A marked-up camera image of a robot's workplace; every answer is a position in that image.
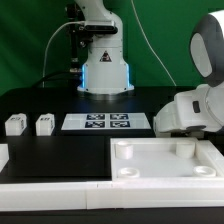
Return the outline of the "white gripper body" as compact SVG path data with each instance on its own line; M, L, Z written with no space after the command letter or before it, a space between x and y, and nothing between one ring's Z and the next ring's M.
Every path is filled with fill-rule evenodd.
M172 133L219 132L224 128L224 84L180 92L153 118L157 137Z

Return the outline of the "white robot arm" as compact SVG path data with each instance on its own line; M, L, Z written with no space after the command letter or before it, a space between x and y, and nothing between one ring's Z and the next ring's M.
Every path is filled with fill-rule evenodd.
M123 24L103 0L75 0L84 14L82 30L90 35L82 66L80 92L118 96L132 91L129 66L123 59ZM224 10L204 16L194 28L189 50L204 83L180 92L153 118L157 134L224 130Z

